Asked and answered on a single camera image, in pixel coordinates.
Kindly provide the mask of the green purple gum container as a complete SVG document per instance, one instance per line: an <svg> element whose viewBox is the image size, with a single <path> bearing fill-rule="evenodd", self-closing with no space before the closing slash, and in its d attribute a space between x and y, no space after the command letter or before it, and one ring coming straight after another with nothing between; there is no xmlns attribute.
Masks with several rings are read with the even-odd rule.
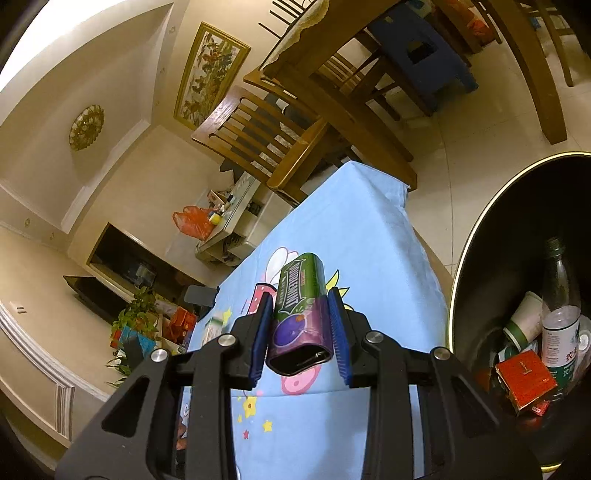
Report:
<svg viewBox="0 0 591 480"><path fill-rule="evenodd" d="M291 377L328 362L332 354L324 264L314 253L303 253L280 271L266 365Z"/></svg>

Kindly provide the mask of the red cigarette box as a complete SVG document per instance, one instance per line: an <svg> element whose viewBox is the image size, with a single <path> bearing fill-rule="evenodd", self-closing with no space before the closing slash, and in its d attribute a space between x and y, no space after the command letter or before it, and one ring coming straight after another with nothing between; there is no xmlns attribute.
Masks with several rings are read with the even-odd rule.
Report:
<svg viewBox="0 0 591 480"><path fill-rule="evenodd" d="M495 371L517 413L558 388L556 379L532 350L522 351L498 363Z"/></svg>

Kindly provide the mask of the white green paper cup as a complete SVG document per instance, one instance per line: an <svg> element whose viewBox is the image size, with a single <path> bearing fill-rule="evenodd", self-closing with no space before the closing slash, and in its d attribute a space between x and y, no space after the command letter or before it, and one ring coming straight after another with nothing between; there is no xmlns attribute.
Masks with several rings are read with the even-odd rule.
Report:
<svg viewBox="0 0 591 480"><path fill-rule="evenodd" d="M542 332L543 300L528 291L503 332L518 351L528 347Z"/></svg>

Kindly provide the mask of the clear plastic water bottle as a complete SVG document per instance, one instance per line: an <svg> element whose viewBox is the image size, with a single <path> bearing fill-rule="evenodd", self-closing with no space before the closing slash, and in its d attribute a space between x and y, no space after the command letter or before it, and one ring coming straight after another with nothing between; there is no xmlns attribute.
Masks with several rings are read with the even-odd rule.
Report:
<svg viewBox="0 0 591 480"><path fill-rule="evenodd" d="M581 300L564 242L547 241L547 280L543 291L542 361L557 382L555 399L564 396L578 356Z"/></svg>

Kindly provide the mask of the white green medicine box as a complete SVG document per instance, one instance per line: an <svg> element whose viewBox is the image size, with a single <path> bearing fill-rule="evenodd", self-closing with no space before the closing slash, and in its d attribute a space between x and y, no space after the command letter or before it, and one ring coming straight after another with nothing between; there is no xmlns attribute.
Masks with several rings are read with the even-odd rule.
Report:
<svg viewBox="0 0 591 480"><path fill-rule="evenodd" d="M204 346L211 340L221 336L223 329L223 319L221 315L215 314L207 320L204 326L204 331L201 336L200 346Z"/></svg>

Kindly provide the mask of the black gold trash bin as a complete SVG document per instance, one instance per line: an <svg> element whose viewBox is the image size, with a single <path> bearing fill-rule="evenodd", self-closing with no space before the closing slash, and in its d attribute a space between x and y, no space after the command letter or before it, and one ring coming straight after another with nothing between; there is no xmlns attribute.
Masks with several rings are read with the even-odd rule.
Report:
<svg viewBox="0 0 591 480"><path fill-rule="evenodd" d="M489 393L551 479L590 476L590 355L563 398L545 412L512 404L496 371L516 353L514 331L531 325L533 305L550 289L548 242L559 239L590 332L590 155L544 158L510 179L485 206L460 257L448 344Z"/></svg>

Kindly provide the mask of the red gift box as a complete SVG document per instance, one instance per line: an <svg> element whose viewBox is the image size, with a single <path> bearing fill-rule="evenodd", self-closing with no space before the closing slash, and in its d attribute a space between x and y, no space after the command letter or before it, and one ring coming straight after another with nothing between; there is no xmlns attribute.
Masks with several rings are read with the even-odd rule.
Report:
<svg viewBox="0 0 591 480"><path fill-rule="evenodd" d="M164 324L163 336L177 345L186 344L190 341L196 323L197 315L178 307L170 320Z"/></svg>

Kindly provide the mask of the black phone stand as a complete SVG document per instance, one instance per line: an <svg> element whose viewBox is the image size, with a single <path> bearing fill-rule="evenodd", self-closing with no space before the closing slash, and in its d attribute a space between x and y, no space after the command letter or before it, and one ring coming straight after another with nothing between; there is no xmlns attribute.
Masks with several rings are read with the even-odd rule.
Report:
<svg viewBox="0 0 591 480"><path fill-rule="evenodd" d="M186 288L183 301L187 304L200 307L213 307L218 292L218 287L211 288L207 286L190 285Z"/></svg>

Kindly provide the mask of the blue gift bag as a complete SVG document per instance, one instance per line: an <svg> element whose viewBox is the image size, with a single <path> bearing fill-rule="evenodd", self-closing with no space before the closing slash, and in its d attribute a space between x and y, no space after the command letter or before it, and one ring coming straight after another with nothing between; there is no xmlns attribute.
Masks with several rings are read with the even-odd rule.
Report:
<svg viewBox="0 0 591 480"><path fill-rule="evenodd" d="M136 368L154 350L156 342L125 326L119 338L119 348L125 353L128 366Z"/></svg>

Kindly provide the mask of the blue cartoon tablecloth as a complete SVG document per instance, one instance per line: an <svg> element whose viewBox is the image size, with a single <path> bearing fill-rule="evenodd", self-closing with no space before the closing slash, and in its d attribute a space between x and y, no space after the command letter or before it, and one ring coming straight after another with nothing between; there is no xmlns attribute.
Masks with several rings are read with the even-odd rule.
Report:
<svg viewBox="0 0 591 480"><path fill-rule="evenodd" d="M276 286L281 268L304 253L322 260L325 284L375 330L413 350L443 344L446 300L406 203L403 182L346 163L221 283L190 348L201 346L213 321L228 332L264 289ZM255 390L231 394L238 477L359 478L369 405L369 391L346 387L332 361L293 377L264 371Z"/></svg>

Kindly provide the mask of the green potted plant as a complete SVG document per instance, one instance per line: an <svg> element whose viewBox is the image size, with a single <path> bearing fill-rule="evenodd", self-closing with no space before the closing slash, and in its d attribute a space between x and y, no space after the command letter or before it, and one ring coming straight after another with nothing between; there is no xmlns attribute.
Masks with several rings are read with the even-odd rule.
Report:
<svg viewBox="0 0 591 480"><path fill-rule="evenodd" d="M111 327L110 346L114 349L114 353L106 363L106 367L115 370L119 375L114 382L108 382L108 385L113 388L118 388L135 369L128 366L125 353L119 348L119 338L125 326L154 340L157 345L159 317L156 314L155 301L153 290L146 286L141 287L127 308L119 313L118 319Z"/></svg>

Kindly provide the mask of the black television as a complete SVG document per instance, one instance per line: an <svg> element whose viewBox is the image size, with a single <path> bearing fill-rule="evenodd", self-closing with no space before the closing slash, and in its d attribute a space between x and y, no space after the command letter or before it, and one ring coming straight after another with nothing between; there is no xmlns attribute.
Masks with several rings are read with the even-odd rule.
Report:
<svg viewBox="0 0 591 480"><path fill-rule="evenodd" d="M63 279L86 307L110 325L128 306L123 298L95 277L64 275Z"/></svg>

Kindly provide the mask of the yellow cup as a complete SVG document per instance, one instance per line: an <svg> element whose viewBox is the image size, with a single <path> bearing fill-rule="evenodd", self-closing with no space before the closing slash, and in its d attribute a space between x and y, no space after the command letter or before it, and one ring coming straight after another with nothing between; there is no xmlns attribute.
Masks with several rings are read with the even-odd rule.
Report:
<svg viewBox="0 0 591 480"><path fill-rule="evenodd" d="M212 225L218 225L221 221L221 216L216 212L211 212L211 214L208 215L208 221L211 222Z"/></svg>

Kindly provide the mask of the orange plastic bag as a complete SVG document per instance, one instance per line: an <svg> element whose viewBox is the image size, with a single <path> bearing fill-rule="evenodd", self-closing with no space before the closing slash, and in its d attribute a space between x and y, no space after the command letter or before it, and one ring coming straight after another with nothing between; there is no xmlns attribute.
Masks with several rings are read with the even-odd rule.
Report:
<svg viewBox="0 0 591 480"><path fill-rule="evenodd" d="M214 228L209 221L211 213L211 209L185 206L181 212L172 214L172 220L182 234L205 241Z"/></svg>

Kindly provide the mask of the white coffee table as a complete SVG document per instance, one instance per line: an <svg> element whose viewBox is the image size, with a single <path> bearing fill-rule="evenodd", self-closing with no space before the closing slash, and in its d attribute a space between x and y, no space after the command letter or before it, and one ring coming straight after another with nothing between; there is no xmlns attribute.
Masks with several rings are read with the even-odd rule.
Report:
<svg viewBox="0 0 591 480"><path fill-rule="evenodd" d="M195 246L195 257L205 262L237 266L290 214L286 200L243 173L230 191L228 209L206 241Z"/></svg>

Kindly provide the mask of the near wooden chair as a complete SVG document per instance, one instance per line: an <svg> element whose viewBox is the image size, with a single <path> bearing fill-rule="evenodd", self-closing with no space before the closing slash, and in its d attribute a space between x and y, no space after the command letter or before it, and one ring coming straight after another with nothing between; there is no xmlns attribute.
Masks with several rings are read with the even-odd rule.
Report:
<svg viewBox="0 0 591 480"><path fill-rule="evenodd" d="M233 87L192 134L195 142L242 167L296 207L301 190L322 163L342 166L351 144L320 118L308 128L242 87Z"/></svg>

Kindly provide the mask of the wooden chair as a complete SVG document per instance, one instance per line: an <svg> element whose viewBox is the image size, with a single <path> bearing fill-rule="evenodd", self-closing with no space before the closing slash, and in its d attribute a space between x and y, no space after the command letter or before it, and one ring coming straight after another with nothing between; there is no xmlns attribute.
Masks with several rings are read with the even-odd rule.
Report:
<svg viewBox="0 0 591 480"><path fill-rule="evenodd" d="M346 96L351 96L353 100L366 104L376 102L394 121L399 121L401 115L387 101L386 94L397 87L400 87L427 116L432 116L435 111L435 107L411 82L401 66L381 49L370 54L359 67L341 54L335 53L322 65L318 75L327 81L329 86L337 88ZM305 105L294 93L287 91L287 88L276 79L264 76L260 68L247 73L243 81L266 91L273 100L283 100L287 104L283 107L283 113L298 127L307 129L318 119L318 114L312 111L311 107Z"/></svg>
<svg viewBox="0 0 591 480"><path fill-rule="evenodd" d="M192 134L195 142L242 167L296 207L301 190L322 163L342 166L351 144L320 118L308 128L242 87L233 87Z"/></svg>

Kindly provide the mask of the round ceiling ornament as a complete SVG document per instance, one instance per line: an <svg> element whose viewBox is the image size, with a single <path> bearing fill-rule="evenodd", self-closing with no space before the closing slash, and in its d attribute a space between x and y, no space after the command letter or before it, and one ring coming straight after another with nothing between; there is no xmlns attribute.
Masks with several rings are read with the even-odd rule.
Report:
<svg viewBox="0 0 591 480"><path fill-rule="evenodd" d="M83 150L92 145L100 135L105 122L104 110L100 105L86 107L70 127L68 140L72 151Z"/></svg>

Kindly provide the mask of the far wooden chair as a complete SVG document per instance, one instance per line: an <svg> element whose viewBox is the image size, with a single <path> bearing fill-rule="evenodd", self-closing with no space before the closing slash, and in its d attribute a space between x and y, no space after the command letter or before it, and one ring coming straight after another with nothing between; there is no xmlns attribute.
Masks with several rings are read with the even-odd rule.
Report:
<svg viewBox="0 0 591 480"><path fill-rule="evenodd" d="M435 107L411 82L401 66L381 49L370 54L359 67L341 54L335 53L322 65L318 75L327 81L329 86L337 88L346 96L351 96L353 100L366 104L376 102L394 121L399 121L401 115L387 101L386 94L397 87L400 87L427 116L432 116L435 111ZM294 93L287 91L287 88L276 79L264 76L260 68L247 73L243 81L266 91L273 100L283 100L287 104L283 107L283 113L298 127L307 129L318 119L318 114L312 111L311 107L305 105Z"/></svg>

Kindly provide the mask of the blue plastic stool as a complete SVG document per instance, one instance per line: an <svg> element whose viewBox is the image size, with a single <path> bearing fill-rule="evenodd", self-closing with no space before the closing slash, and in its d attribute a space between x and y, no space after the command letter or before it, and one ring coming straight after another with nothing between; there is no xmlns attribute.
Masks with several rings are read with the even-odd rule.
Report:
<svg viewBox="0 0 591 480"><path fill-rule="evenodd" d="M479 88L461 56L407 4L397 4L370 23L367 30L401 66L435 111L435 94L451 82L460 82L468 93Z"/></svg>

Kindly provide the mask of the lace table cover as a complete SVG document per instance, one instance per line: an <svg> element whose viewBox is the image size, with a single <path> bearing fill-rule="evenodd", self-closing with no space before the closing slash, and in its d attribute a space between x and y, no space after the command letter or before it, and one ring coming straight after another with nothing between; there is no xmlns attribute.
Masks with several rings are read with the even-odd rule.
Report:
<svg viewBox="0 0 591 480"><path fill-rule="evenodd" d="M329 10L329 3L331 3L329 0L312 1L311 4L304 9L304 12L302 12L301 15L288 26L283 37L277 41L276 46L274 46L273 50L270 51L270 54L266 56L266 59L263 61L262 65L260 65L259 69L263 70L267 66L276 63L284 51L287 51L291 46L300 41L301 33L304 30L320 23Z"/></svg>

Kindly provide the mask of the black wifi router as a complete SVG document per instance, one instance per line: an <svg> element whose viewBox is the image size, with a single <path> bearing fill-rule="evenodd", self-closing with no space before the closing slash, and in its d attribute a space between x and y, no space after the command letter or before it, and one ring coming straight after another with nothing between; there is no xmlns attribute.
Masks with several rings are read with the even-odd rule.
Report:
<svg viewBox="0 0 591 480"><path fill-rule="evenodd" d="M276 22L273 25L259 22L257 25L273 38L280 39L314 4L315 0L273 0L267 14Z"/></svg>

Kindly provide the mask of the horse painting gold frame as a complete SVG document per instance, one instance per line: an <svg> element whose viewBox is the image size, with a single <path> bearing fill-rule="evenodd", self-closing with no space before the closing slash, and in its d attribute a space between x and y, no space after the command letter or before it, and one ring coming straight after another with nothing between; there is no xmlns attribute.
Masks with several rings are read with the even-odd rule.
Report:
<svg viewBox="0 0 591 480"><path fill-rule="evenodd" d="M195 34L177 92L173 117L196 129L224 98L252 48L202 22Z"/></svg>

